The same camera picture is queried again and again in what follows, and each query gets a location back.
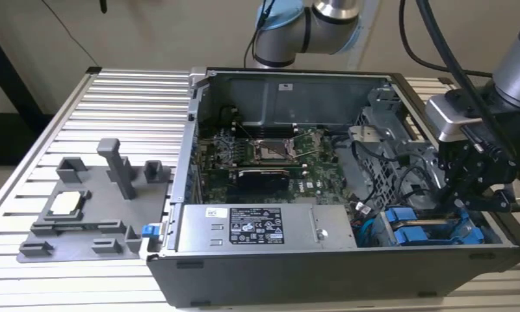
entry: warning label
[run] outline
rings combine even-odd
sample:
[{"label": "warning label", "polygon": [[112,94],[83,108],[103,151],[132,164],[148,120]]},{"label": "warning label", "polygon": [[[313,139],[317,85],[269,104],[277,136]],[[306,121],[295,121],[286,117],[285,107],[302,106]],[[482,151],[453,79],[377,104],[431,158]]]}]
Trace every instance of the warning label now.
[{"label": "warning label", "polygon": [[282,208],[231,208],[233,244],[283,244]]}]

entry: metal table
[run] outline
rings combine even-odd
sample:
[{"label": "metal table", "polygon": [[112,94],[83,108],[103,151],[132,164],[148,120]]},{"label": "metal table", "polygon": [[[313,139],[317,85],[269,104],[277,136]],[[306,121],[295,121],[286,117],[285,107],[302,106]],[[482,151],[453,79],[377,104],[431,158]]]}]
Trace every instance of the metal table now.
[{"label": "metal table", "polygon": [[[134,165],[159,159],[177,170],[189,79],[190,73],[183,71],[86,74],[0,190],[0,311],[177,311],[166,303],[143,260],[23,265],[16,254],[56,184],[55,169],[64,156],[106,165],[96,155],[98,141],[115,136]],[[438,79],[413,78],[409,82],[425,101],[453,87]],[[520,213],[515,216],[520,222]],[[447,298],[263,305],[233,307],[231,311],[383,310],[520,312],[520,265],[509,272],[479,276]]]}]

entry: black cable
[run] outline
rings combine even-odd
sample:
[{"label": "black cable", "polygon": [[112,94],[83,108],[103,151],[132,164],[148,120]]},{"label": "black cable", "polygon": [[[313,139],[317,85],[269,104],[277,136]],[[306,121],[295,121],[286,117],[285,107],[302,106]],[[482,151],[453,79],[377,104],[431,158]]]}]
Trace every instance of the black cable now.
[{"label": "black cable", "polygon": [[399,158],[402,158],[402,157],[405,157],[405,156],[414,156],[414,157],[422,159],[422,161],[423,161],[423,163],[425,163],[425,167],[426,167],[426,159],[425,159],[425,157],[423,157],[422,155],[419,155],[419,154],[417,154],[417,153],[406,152],[406,153],[398,154],[398,156],[395,156],[395,158],[387,158],[386,156],[374,153],[374,152],[371,151],[371,149],[365,145],[365,143],[362,143],[362,141],[354,140],[354,145],[359,145],[361,148],[365,150],[365,152],[366,152],[370,156],[373,156],[374,158],[377,158],[377,159],[379,159],[379,160],[382,160],[382,161],[387,161],[387,162],[390,162],[390,163],[391,163],[391,162],[394,163],[394,162],[398,162],[398,161],[399,161]]},{"label": "black cable", "polygon": [[369,174],[369,177],[371,178],[371,182],[373,182],[373,190],[371,190],[371,193],[369,194],[369,196],[366,197],[366,199],[363,200],[359,200],[359,202],[362,203],[367,203],[369,200],[371,200],[374,198],[374,195],[375,195],[375,175],[374,173],[370,171],[369,167],[363,164],[362,161],[357,161],[358,163],[358,166],[361,167],[361,169]]},{"label": "black cable", "polygon": [[407,194],[405,194],[401,199],[402,200],[407,200],[413,195],[415,195],[417,193],[421,193],[421,192],[429,192],[431,193],[433,191],[430,189],[426,189],[426,188],[419,188],[418,190],[413,190],[410,191]]},{"label": "black cable", "polygon": [[398,200],[399,200],[401,186],[403,185],[403,182],[405,182],[405,180],[406,180],[409,174],[410,174],[414,170],[418,170],[419,173],[422,173],[422,174],[425,175],[426,170],[423,169],[423,167],[417,166],[415,164],[407,167],[406,171],[403,171],[403,173],[402,173],[401,176],[399,176],[398,184],[397,184],[397,186],[395,186],[394,195],[395,195],[395,198],[397,198]]},{"label": "black cable", "polygon": [[359,200],[361,203],[367,203],[369,200],[371,200],[371,199],[374,198],[374,195],[375,195],[375,175],[374,175],[374,173],[370,171],[370,168],[365,165],[365,163],[363,163],[363,162],[361,161],[361,159],[358,158],[358,154],[357,154],[357,150],[355,150],[355,144],[351,144],[351,153],[354,154],[354,157],[355,157],[358,166],[359,166],[361,169],[369,174],[369,177],[370,177],[371,183],[373,183],[373,190],[371,190],[371,192],[369,193],[369,196],[366,197],[366,199]]},{"label": "black cable", "polygon": [[509,160],[514,161],[517,158],[517,150],[502,130],[499,123],[495,120],[494,115],[490,112],[490,109],[487,108],[487,104],[479,95],[477,88],[467,77],[467,74],[461,68],[459,62],[451,52],[450,46],[447,45],[447,41],[438,26],[430,2],[429,0],[417,0],[417,4],[421,10],[421,15],[423,16],[427,32],[430,33],[430,37],[433,38],[435,48],[441,53],[443,62],[451,71],[453,77],[458,81],[462,89],[471,99],[473,106],[479,114],[479,117],[482,118],[482,121],[485,122],[486,128],[497,140],[499,147],[503,149]]},{"label": "black cable", "polygon": [[247,49],[245,50],[245,56],[243,56],[243,67],[245,68],[247,68],[247,55],[250,54],[251,47],[253,47],[253,57],[254,57],[254,54],[255,54],[255,50],[254,49],[255,49],[255,45],[257,45],[257,37],[259,36],[262,27],[265,26],[265,24],[267,22],[267,19],[270,17],[270,13],[271,13],[271,9],[274,7],[274,3],[275,2],[277,2],[277,0],[271,0],[269,8],[267,8],[267,0],[263,0],[263,2],[262,2],[262,10],[261,10],[259,22],[257,23],[257,28],[254,30],[251,42],[250,42],[250,44],[247,46]]},{"label": "black cable", "polygon": [[226,105],[221,106],[219,111],[218,111],[218,124],[219,124],[221,121],[222,121],[222,113],[225,112],[225,109],[229,109],[230,107],[231,107],[233,109],[237,108],[237,106],[233,105],[233,104],[226,104]]},{"label": "black cable", "polygon": [[[399,34],[401,34],[401,41],[403,42],[403,47],[407,51],[407,54],[411,57],[411,59],[422,66],[433,70],[439,70],[441,72],[445,71],[446,73],[449,73],[450,70],[447,67],[437,65],[423,60],[421,57],[418,57],[418,55],[415,54],[415,52],[410,47],[409,39],[407,39],[407,31],[406,31],[406,2],[407,2],[406,0],[401,0],[401,4],[399,4]],[[493,77],[493,73],[487,73],[486,71],[466,70],[465,72],[467,73],[467,75],[473,75],[473,76],[481,76],[489,78]]]},{"label": "black cable", "polygon": [[63,23],[62,19],[60,19],[60,16],[56,14],[56,12],[54,11],[54,9],[51,8],[51,6],[48,5],[48,3],[46,2],[46,0],[42,0],[42,2],[44,3],[46,7],[50,9],[50,11],[52,12],[54,16],[56,17],[58,21],[60,22],[63,28],[66,29],[66,32],[68,33],[71,39],[74,39],[74,41],[76,42],[78,46],[82,48],[82,50],[87,53],[88,57],[91,58],[91,60],[94,60],[94,63],[96,66],[98,65],[98,62],[96,62],[96,59],[94,58],[94,56],[90,54],[90,52],[87,51],[87,49],[83,47],[83,45],[80,44],[80,42],[78,41],[78,39],[74,37],[74,35],[71,34],[71,31],[68,29],[68,27],[66,26],[66,24]]}]

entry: gray fixture plate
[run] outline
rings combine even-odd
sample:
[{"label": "gray fixture plate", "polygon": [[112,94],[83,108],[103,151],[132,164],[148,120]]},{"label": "gray fixture plate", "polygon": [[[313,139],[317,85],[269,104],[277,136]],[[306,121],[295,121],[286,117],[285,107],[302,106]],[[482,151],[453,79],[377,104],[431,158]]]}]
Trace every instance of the gray fixture plate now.
[{"label": "gray fixture plate", "polygon": [[[58,182],[44,210],[39,215],[38,222],[44,221],[44,217],[51,210],[54,199],[62,192],[84,192],[90,190],[91,198],[83,204],[83,219],[80,222],[87,224],[104,220],[122,220],[126,229],[132,227],[136,234],[134,239],[139,240],[143,226],[150,223],[158,223],[162,220],[168,182],[147,183],[143,167],[134,166],[132,169],[135,173],[132,185],[138,192],[135,199],[123,199],[120,189],[108,177],[108,166],[90,166],[88,171],[78,172],[83,183],[66,184],[63,181]],[[164,172],[170,177],[170,167],[164,166]],[[126,241],[126,229],[122,229],[119,233],[104,233],[99,229],[87,229],[62,231],[58,235],[39,236],[31,232],[24,244],[38,244],[46,241],[54,249],[50,251],[50,255],[27,257],[20,253],[18,255],[18,261],[31,263],[139,259],[139,253],[130,250],[128,242]],[[95,239],[116,239],[120,245],[120,252],[96,253],[92,249]]]}]

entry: blue latch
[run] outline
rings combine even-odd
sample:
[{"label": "blue latch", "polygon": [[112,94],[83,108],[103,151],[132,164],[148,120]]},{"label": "blue latch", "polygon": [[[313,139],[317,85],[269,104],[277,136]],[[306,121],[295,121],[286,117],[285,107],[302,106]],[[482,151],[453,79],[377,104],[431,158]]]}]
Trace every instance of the blue latch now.
[{"label": "blue latch", "polygon": [[143,226],[143,237],[148,237],[151,239],[160,238],[160,226]]},{"label": "blue latch", "polygon": [[394,207],[386,211],[390,223],[406,220],[418,220],[415,210],[410,207]]},{"label": "blue latch", "polygon": [[395,231],[395,238],[399,245],[422,245],[429,242],[422,226],[402,227]]}]

